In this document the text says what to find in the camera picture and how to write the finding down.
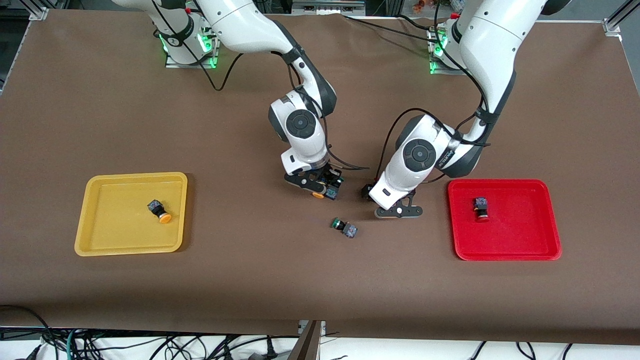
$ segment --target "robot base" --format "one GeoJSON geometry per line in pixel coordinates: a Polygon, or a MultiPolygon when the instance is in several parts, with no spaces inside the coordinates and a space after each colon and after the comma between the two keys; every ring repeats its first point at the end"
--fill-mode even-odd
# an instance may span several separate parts
{"type": "Polygon", "coordinates": [[[429,54],[429,73],[430,74],[444,74],[444,75],[465,75],[460,69],[452,69],[440,60],[437,56],[429,54]]]}
{"type": "MultiPolygon", "coordinates": [[[[202,67],[205,69],[215,69],[218,66],[218,53],[220,51],[220,41],[218,37],[214,37],[211,39],[211,47],[213,50],[206,54],[200,63],[202,67]]],[[[164,61],[164,67],[167,69],[200,69],[198,63],[193,64],[181,64],[177,63],[171,56],[166,55],[166,60],[164,61]]]]}
{"type": "Polygon", "coordinates": [[[334,169],[328,163],[315,170],[302,171],[297,174],[285,174],[284,179],[289,184],[312,192],[318,199],[335,200],[338,197],[338,190],[344,181],[341,178],[342,172],[334,169]]]}

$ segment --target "metal frame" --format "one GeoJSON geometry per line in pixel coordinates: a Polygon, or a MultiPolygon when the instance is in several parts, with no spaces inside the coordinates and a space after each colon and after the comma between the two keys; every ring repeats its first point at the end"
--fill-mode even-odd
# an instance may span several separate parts
{"type": "Polygon", "coordinates": [[[320,336],[323,333],[322,321],[309,320],[304,326],[302,335],[296,341],[293,350],[289,354],[287,360],[316,360],[318,357],[318,346],[320,345],[320,336]]]}
{"type": "Polygon", "coordinates": [[[293,0],[291,15],[327,15],[341,13],[348,16],[365,16],[364,0],[293,0]]]}
{"type": "Polygon", "coordinates": [[[608,37],[620,37],[620,24],[640,7],[640,0],[625,1],[613,14],[602,20],[602,27],[608,37]]]}
{"type": "Polygon", "coordinates": [[[22,50],[22,45],[24,44],[24,40],[27,38],[27,34],[29,33],[29,28],[31,27],[31,24],[32,22],[29,21],[29,24],[27,24],[27,28],[24,30],[24,35],[22,36],[22,40],[20,40],[20,45],[18,45],[18,51],[15,52],[15,56],[13,57],[13,61],[11,62],[11,67],[9,68],[9,71],[6,73],[6,78],[4,79],[4,83],[2,84],[2,86],[0,86],[0,96],[2,96],[4,88],[6,87],[6,84],[9,82],[11,71],[15,66],[15,60],[18,58],[18,55],[20,54],[20,50],[22,50]]]}
{"type": "Polygon", "coordinates": [[[30,14],[29,21],[44,20],[49,9],[56,8],[49,0],[20,0],[20,2],[30,14]]]}

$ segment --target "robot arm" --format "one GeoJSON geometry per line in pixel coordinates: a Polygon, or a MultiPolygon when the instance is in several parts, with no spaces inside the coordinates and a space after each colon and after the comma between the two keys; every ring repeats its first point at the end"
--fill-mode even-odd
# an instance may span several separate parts
{"type": "Polygon", "coordinates": [[[209,23],[195,13],[185,12],[184,0],[112,0],[124,8],[143,10],[160,32],[165,51],[177,63],[199,62],[211,52],[207,38],[209,23]]]}
{"type": "Polygon", "coordinates": [[[458,53],[461,65],[483,89],[486,105],[476,110],[467,134],[431,115],[418,116],[407,123],[396,142],[396,153],[369,192],[384,210],[399,210],[393,216],[403,217],[401,199],[434,168],[449,177],[466,176],[474,169],[482,144],[486,143],[515,82],[515,54],[545,3],[546,0],[468,1],[457,24],[448,24],[447,34],[457,35],[451,35],[454,39],[445,48],[448,51],[451,47],[458,53]]]}
{"type": "Polygon", "coordinates": [[[271,125],[280,139],[291,145],[281,155],[287,172],[285,180],[317,193],[318,197],[325,194],[330,183],[337,192],[340,172],[328,165],[326,140],[319,121],[333,112],[337,100],[335,91],[284,26],[261,14],[252,0],[195,1],[204,18],[187,14],[185,0],[113,1],[144,10],[158,27],[168,54],[180,63],[202,59],[206,53],[199,50],[206,47],[201,48],[199,42],[203,37],[206,39],[206,31],[212,31],[222,44],[238,53],[280,55],[303,80],[269,108],[271,125]],[[317,170],[314,179],[297,176],[314,170],[317,170]]]}
{"type": "Polygon", "coordinates": [[[213,31],[229,49],[238,53],[276,53],[293,66],[303,82],[274,101],[269,121],[291,149],[282,154],[289,175],[322,168],[328,162],[321,115],[333,112],[333,88],[309,60],[302,46],[277,21],[267,19],[252,0],[200,0],[200,8],[213,31]]]}

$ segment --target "cable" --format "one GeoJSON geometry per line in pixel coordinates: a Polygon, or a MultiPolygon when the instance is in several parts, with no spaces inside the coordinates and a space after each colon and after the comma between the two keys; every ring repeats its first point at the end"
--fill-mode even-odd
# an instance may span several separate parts
{"type": "Polygon", "coordinates": [[[335,161],[338,161],[339,163],[343,164],[344,166],[348,167],[348,168],[343,168],[344,170],[368,170],[368,167],[360,167],[358,165],[352,165],[349,164],[345,161],[342,161],[340,158],[338,158],[336,155],[334,155],[334,153],[331,151],[331,144],[329,144],[329,129],[327,127],[327,123],[326,123],[326,117],[324,115],[324,113],[322,112],[322,107],[320,106],[320,104],[318,104],[318,102],[311,96],[305,94],[304,92],[302,92],[300,89],[298,89],[298,87],[296,87],[293,83],[293,76],[291,75],[291,69],[292,67],[287,67],[287,69],[289,70],[289,82],[291,83],[291,87],[293,88],[293,90],[295,92],[297,92],[298,94],[300,94],[300,96],[305,97],[307,99],[310,99],[315,106],[317,107],[317,109],[320,111],[320,118],[323,120],[324,123],[324,145],[326,147],[326,151],[327,153],[333,158],[335,159],[335,161]]]}
{"type": "Polygon", "coordinates": [[[382,0],[382,2],[380,3],[380,5],[378,6],[378,8],[376,9],[376,11],[374,11],[371,16],[376,16],[376,14],[378,13],[378,11],[380,11],[380,9],[382,8],[382,6],[387,2],[387,0],[382,0]]]}
{"type": "Polygon", "coordinates": [[[478,355],[480,355],[480,351],[482,351],[482,348],[486,345],[486,341],[482,341],[480,343],[480,345],[478,346],[478,348],[476,349],[476,352],[474,353],[474,355],[472,357],[469,358],[469,360],[476,360],[478,358],[478,355]]]}
{"type": "Polygon", "coordinates": [[[38,357],[38,352],[40,351],[41,347],[42,347],[42,344],[35,347],[33,351],[31,351],[31,353],[27,356],[26,360],[36,360],[36,358],[38,357]]]}
{"type": "Polygon", "coordinates": [[[156,338],[156,339],[153,339],[153,340],[145,341],[144,343],[133,344],[133,345],[129,345],[129,346],[126,346],[126,347],[105,347],[105,348],[95,348],[95,349],[98,350],[98,351],[103,351],[103,350],[125,350],[125,349],[132,348],[132,347],[138,347],[138,346],[141,346],[141,345],[146,345],[146,344],[152,343],[154,341],[162,340],[162,339],[163,338],[156,338]]]}
{"type": "Polygon", "coordinates": [[[198,338],[198,342],[202,345],[202,350],[204,350],[204,359],[207,358],[207,345],[204,345],[202,338],[198,338]]]}
{"type": "MultiPolygon", "coordinates": [[[[200,5],[198,5],[198,3],[196,1],[194,1],[196,6],[198,8],[200,8],[200,5]]],[[[164,15],[162,14],[162,12],[160,11],[160,9],[158,8],[158,5],[156,4],[155,1],[151,2],[154,7],[156,8],[156,11],[158,12],[158,14],[160,14],[160,17],[162,18],[162,20],[164,21],[164,23],[169,27],[169,30],[171,30],[171,32],[173,34],[177,34],[177,32],[175,32],[175,30],[171,27],[171,25],[169,25],[169,22],[166,20],[166,18],[164,17],[164,15]]],[[[209,73],[207,72],[207,69],[204,68],[204,66],[202,66],[202,63],[200,63],[198,61],[198,57],[193,53],[193,51],[191,51],[191,49],[189,48],[189,46],[187,45],[187,43],[184,43],[184,47],[189,51],[189,53],[193,56],[193,59],[196,60],[196,62],[198,63],[198,65],[200,66],[200,68],[202,69],[202,71],[204,71],[204,74],[207,76],[207,79],[209,80],[211,86],[213,87],[213,90],[215,91],[222,91],[222,89],[225,88],[225,85],[227,84],[227,79],[229,78],[229,75],[231,74],[231,70],[234,68],[234,65],[236,64],[236,62],[238,61],[238,59],[240,59],[240,56],[244,55],[243,53],[239,53],[236,58],[234,59],[234,61],[231,63],[231,66],[229,66],[229,69],[227,70],[227,75],[225,75],[225,79],[222,81],[222,85],[220,86],[220,88],[216,87],[216,85],[213,83],[213,80],[211,79],[209,73]]]]}
{"type": "Polygon", "coordinates": [[[62,352],[66,352],[66,349],[63,345],[61,345],[61,343],[58,343],[57,341],[61,341],[62,343],[64,343],[64,339],[58,337],[57,335],[54,335],[54,339],[55,340],[51,340],[49,338],[49,333],[45,330],[45,329],[41,329],[41,328],[23,328],[23,327],[19,327],[19,328],[0,328],[0,333],[2,334],[10,334],[13,332],[19,332],[21,333],[20,336],[27,336],[27,334],[24,334],[25,331],[29,331],[31,334],[40,334],[42,336],[42,339],[49,345],[54,346],[56,349],[62,351],[62,352]]]}
{"type": "Polygon", "coordinates": [[[200,4],[198,4],[198,0],[193,0],[193,4],[198,8],[198,12],[202,13],[202,8],[200,7],[200,4]]]}
{"type": "Polygon", "coordinates": [[[471,79],[471,81],[473,81],[473,83],[476,86],[476,88],[478,88],[478,91],[480,91],[480,102],[483,102],[484,106],[485,106],[485,110],[489,111],[489,105],[486,102],[486,96],[484,95],[484,90],[482,89],[480,84],[476,81],[476,79],[473,77],[473,75],[467,69],[464,69],[456,60],[453,60],[453,58],[451,56],[449,56],[449,53],[447,53],[447,50],[444,48],[444,46],[442,46],[442,41],[440,41],[440,35],[438,34],[438,10],[439,9],[440,9],[440,1],[436,4],[436,10],[435,10],[435,13],[433,14],[433,31],[434,31],[434,34],[436,36],[436,40],[438,42],[438,46],[440,46],[440,48],[442,49],[442,52],[445,54],[445,56],[449,60],[451,60],[451,62],[455,66],[457,66],[460,70],[462,70],[462,72],[464,72],[465,75],[467,75],[469,77],[469,79],[471,79]]]}
{"type": "Polygon", "coordinates": [[[566,355],[572,346],[573,344],[567,344],[566,348],[564,348],[564,352],[562,353],[562,360],[566,360],[566,355]]]}
{"type": "Polygon", "coordinates": [[[440,180],[441,178],[444,177],[445,174],[440,174],[440,176],[436,177],[435,179],[431,179],[431,180],[426,180],[421,182],[421,184],[431,184],[431,183],[435,183],[436,181],[440,180]]]}
{"type": "Polygon", "coordinates": [[[164,350],[164,360],[167,360],[167,353],[171,354],[172,359],[175,359],[175,357],[177,357],[178,355],[182,355],[182,358],[184,360],[192,360],[193,358],[193,356],[191,356],[191,352],[188,352],[187,350],[184,350],[184,348],[178,346],[178,343],[176,343],[175,341],[171,341],[171,343],[164,350]]]}
{"type": "Polygon", "coordinates": [[[527,341],[527,346],[529,346],[529,350],[531,350],[531,355],[527,354],[526,352],[524,352],[524,350],[522,350],[522,348],[520,347],[520,342],[516,341],[516,347],[518,348],[518,351],[526,358],[528,358],[529,360],[536,360],[536,352],[533,351],[533,346],[531,346],[531,343],[529,343],[527,341]]]}
{"type": "MultiPolygon", "coordinates": [[[[480,99],[480,104],[478,105],[478,108],[479,108],[480,106],[482,106],[482,103],[483,103],[483,101],[482,101],[482,99],[480,99]]],[[[462,127],[462,125],[466,124],[469,120],[473,119],[474,117],[476,117],[476,113],[475,113],[475,112],[474,112],[473,114],[469,115],[469,117],[468,117],[468,118],[466,118],[465,120],[462,120],[462,121],[461,121],[461,122],[456,126],[456,130],[459,130],[459,129],[462,127]]]]}
{"type": "MultiPolygon", "coordinates": [[[[425,113],[426,115],[429,115],[431,118],[433,118],[433,120],[436,122],[436,124],[438,124],[451,138],[454,137],[454,134],[451,133],[451,131],[449,130],[449,128],[442,122],[440,121],[440,119],[438,119],[435,115],[433,115],[432,113],[428,112],[425,109],[422,108],[410,108],[407,110],[404,110],[399,116],[398,118],[396,118],[396,120],[394,121],[394,123],[391,125],[391,128],[389,129],[389,132],[387,133],[387,137],[385,139],[385,144],[382,146],[382,154],[380,154],[380,162],[378,163],[378,169],[376,170],[376,179],[378,178],[378,176],[380,175],[380,169],[382,168],[382,161],[385,158],[385,151],[387,149],[387,144],[389,142],[389,138],[391,137],[391,133],[393,132],[396,124],[398,123],[398,121],[400,121],[400,119],[407,114],[408,112],[411,111],[421,111],[423,113],[425,113]]],[[[466,144],[466,145],[476,145],[476,146],[482,146],[482,147],[487,147],[490,146],[491,144],[488,143],[477,143],[477,142],[472,142],[472,141],[468,141],[468,140],[460,140],[460,143],[462,144],[466,144]]]]}
{"type": "MultiPolygon", "coordinates": [[[[284,339],[284,338],[290,338],[290,339],[291,338],[296,338],[297,339],[297,338],[299,338],[299,336],[278,335],[278,336],[270,336],[270,338],[271,339],[284,339]]],[[[236,349],[236,348],[245,346],[245,345],[250,344],[250,343],[255,343],[256,341],[262,341],[262,340],[267,340],[267,337],[252,339],[252,340],[245,341],[244,343],[240,343],[240,344],[234,345],[233,347],[229,348],[228,353],[230,354],[231,351],[236,349]]],[[[213,359],[214,360],[218,360],[221,357],[223,357],[226,353],[227,353],[227,351],[225,351],[224,353],[222,353],[220,355],[216,355],[213,359]]]]}
{"type": "Polygon", "coordinates": [[[156,355],[158,355],[158,353],[160,352],[160,350],[162,350],[163,347],[167,346],[167,344],[169,344],[171,341],[173,341],[173,339],[177,338],[177,336],[170,336],[167,337],[167,339],[164,341],[164,343],[162,343],[162,345],[160,345],[156,351],[154,351],[153,354],[151,354],[151,357],[149,358],[149,360],[153,360],[154,357],[156,357],[156,355]]]}
{"type": "Polygon", "coordinates": [[[73,340],[74,337],[74,331],[71,331],[69,333],[69,336],[67,336],[67,360],[72,360],[71,358],[71,341],[73,340]]]}
{"type": "Polygon", "coordinates": [[[348,17],[348,16],[345,16],[345,15],[343,15],[343,16],[344,16],[345,18],[349,19],[349,20],[353,20],[353,21],[355,21],[355,22],[361,22],[362,24],[371,25],[371,26],[373,26],[373,27],[375,27],[375,28],[380,28],[380,29],[384,29],[384,30],[387,30],[387,31],[391,31],[391,32],[393,32],[393,33],[397,33],[397,34],[401,34],[401,35],[406,35],[406,36],[408,36],[408,37],[417,38],[417,39],[424,40],[424,41],[427,41],[427,42],[433,42],[433,43],[435,43],[435,40],[430,39],[430,38],[423,38],[423,37],[419,37],[418,35],[405,33],[404,31],[399,31],[399,30],[396,30],[396,29],[387,28],[387,27],[382,26],[382,25],[373,24],[373,23],[371,23],[371,22],[367,22],[367,21],[364,21],[364,20],[356,19],[356,18],[353,18],[353,17],[348,17]]]}
{"type": "Polygon", "coordinates": [[[209,356],[205,357],[204,360],[212,360],[213,357],[220,352],[220,350],[222,350],[224,348],[225,345],[228,345],[231,341],[234,341],[235,339],[238,339],[240,336],[238,335],[227,335],[225,337],[224,340],[222,340],[218,346],[213,349],[213,351],[211,352],[211,354],[209,354],[209,356]]]}
{"type": "Polygon", "coordinates": [[[293,67],[293,65],[288,64],[289,67],[289,71],[293,70],[293,73],[296,75],[296,78],[298,78],[298,85],[302,85],[302,80],[300,80],[300,74],[298,74],[298,71],[296,71],[296,68],[293,67]]]}
{"type": "Polygon", "coordinates": [[[36,313],[35,311],[31,310],[31,309],[30,309],[30,308],[28,308],[28,307],[24,307],[24,306],[20,306],[20,305],[10,305],[10,304],[0,305],[0,309],[1,309],[1,308],[3,308],[3,307],[5,307],[5,308],[10,308],[10,309],[18,309],[18,310],[22,310],[22,311],[25,311],[25,312],[27,312],[27,313],[29,313],[29,314],[31,314],[31,315],[33,315],[33,316],[35,316],[35,317],[36,317],[36,319],[38,319],[38,321],[42,324],[42,326],[44,326],[44,327],[45,327],[45,329],[46,329],[47,333],[48,333],[48,334],[49,334],[49,336],[50,336],[51,341],[53,341],[53,343],[54,343],[54,348],[55,348],[54,350],[55,350],[55,353],[56,353],[56,360],[58,360],[58,359],[59,359],[59,357],[58,357],[58,347],[55,345],[55,343],[56,343],[56,337],[53,335],[53,332],[51,331],[51,328],[49,327],[49,324],[47,324],[47,322],[46,322],[46,321],[44,321],[44,319],[43,319],[42,317],[40,317],[40,315],[38,315],[38,313],[36,313]]]}
{"type": "Polygon", "coordinates": [[[174,360],[174,359],[175,359],[175,357],[176,357],[176,356],[178,356],[178,354],[181,354],[181,353],[182,353],[182,351],[186,351],[186,350],[184,350],[184,348],[186,348],[186,347],[187,347],[187,345],[189,345],[190,343],[192,343],[192,342],[196,341],[198,338],[200,338],[200,336],[195,336],[193,339],[191,339],[191,340],[187,341],[186,343],[184,343],[184,345],[183,345],[183,346],[181,346],[181,347],[178,349],[178,352],[177,352],[177,353],[176,353],[176,354],[175,354],[175,355],[174,355],[170,360],[174,360]]]}
{"type": "Polygon", "coordinates": [[[422,29],[422,30],[426,30],[426,31],[430,31],[431,29],[429,28],[429,26],[422,26],[420,24],[418,24],[417,22],[413,21],[411,18],[409,18],[408,16],[405,16],[401,13],[399,13],[398,15],[396,15],[396,17],[399,17],[401,19],[407,20],[411,25],[415,26],[416,28],[422,29]]]}

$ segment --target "brown tabletop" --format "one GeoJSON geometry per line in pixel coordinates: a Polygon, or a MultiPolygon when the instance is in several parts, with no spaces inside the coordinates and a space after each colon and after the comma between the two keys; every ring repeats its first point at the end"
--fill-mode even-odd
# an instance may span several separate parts
{"type": "MultiPolygon", "coordinates": [[[[457,124],[477,105],[466,77],[429,75],[421,40],[339,15],[278,20],[336,89],[328,136],[348,162],[375,167],[409,107],[457,124]]],[[[403,220],[360,200],[372,170],[345,174],[335,202],[288,185],[267,120],[290,90],[282,60],[246,55],[214,92],[201,70],[163,67],[153,30],[131,12],[32,23],[0,97],[0,303],[62,327],[283,334],[317,318],[341,336],[640,343],[640,101],[601,25],[538,23],[518,52],[470,177],[546,182],[563,255],[505,263],[456,257],[447,181],[418,187],[424,214],[403,220]],[[75,254],[89,178],[164,171],[189,176],[178,252],[75,254]]],[[[217,84],[234,56],[221,50],[217,84]]]]}

